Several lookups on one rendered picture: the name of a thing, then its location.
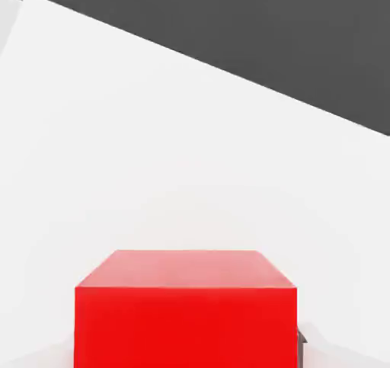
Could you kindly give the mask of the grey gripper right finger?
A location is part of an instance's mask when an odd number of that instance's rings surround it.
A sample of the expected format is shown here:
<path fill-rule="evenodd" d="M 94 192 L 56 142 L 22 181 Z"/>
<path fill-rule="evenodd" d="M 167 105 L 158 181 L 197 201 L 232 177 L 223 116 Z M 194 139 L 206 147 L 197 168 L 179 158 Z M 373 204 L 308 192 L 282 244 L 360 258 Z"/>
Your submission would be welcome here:
<path fill-rule="evenodd" d="M 310 322 L 300 322 L 299 330 L 307 340 L 304 368 L 376 368 L 376 359 L 332 344 Z"/>

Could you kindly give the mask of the small red cube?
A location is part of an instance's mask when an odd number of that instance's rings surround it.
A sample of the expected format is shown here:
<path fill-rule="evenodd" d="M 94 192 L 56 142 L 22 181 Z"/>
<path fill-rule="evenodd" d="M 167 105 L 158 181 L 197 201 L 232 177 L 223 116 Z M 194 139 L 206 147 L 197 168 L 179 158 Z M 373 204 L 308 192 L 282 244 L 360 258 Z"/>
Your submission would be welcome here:
<path fill-rule="evenodd" d="M 115 251 L 75 288 L 74 368 L 298 368 L 297 289 L 257 251 Z"/>

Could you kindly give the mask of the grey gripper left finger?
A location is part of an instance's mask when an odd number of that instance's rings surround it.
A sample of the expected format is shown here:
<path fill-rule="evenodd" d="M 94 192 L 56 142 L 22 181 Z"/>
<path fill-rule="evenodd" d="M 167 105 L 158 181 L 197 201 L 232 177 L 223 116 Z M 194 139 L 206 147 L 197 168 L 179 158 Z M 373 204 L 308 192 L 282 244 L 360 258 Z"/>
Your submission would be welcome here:
<path fill-rule="evenodd" d="M 74 336 L 17 358 L 13 368 L 74 368 Z"/>

